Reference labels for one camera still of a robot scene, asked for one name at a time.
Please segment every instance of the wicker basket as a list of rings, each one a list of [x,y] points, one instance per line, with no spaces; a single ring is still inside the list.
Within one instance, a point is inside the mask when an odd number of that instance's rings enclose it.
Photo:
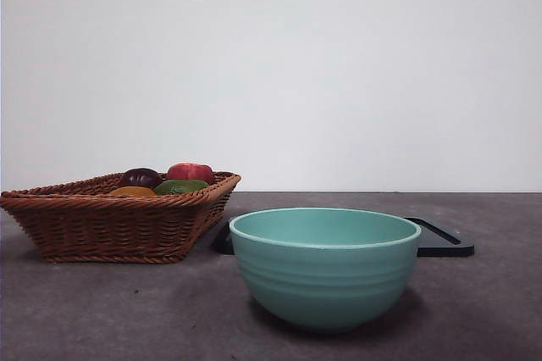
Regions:
[[[215,184],[191,193],[110,196],[121,173],[65,185],[3,192],[0,207],[48,262],[179,262],[222,218],[241,177],[215,172]]]

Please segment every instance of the black cutting board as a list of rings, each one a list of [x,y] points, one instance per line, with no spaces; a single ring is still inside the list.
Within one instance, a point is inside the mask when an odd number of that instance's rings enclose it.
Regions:
[[[468,257],[474,254],[474,244],[467,236],[458,231],[448,230],[434,221],[405,217],[422,228],[418,247],[419,257]],[[213,248],[225,255],[233,255],[230,223],[220,230],[213,241]]]

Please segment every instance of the red apple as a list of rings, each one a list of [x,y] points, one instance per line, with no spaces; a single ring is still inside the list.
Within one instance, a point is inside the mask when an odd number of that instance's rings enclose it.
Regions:
[[[206,164],[182,163],[171,166],[166,175],[166,179],[198,179],[212,185],[214,183],[214,173]]]

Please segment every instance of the teal bowl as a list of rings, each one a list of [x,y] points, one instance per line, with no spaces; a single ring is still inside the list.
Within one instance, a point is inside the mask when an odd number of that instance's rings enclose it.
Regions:
[[[351,330],[404,292],[421,229],[388,214],[280,208],[230,221],[241,276],[269,312],[305,330]]]

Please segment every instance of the dark purple fruit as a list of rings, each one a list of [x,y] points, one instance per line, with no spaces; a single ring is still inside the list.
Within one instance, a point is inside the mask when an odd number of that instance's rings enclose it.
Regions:
[[[120,176],[119,187],[139,186],[154,189],[162,183],[162,176],[152,169],[130,169]]]

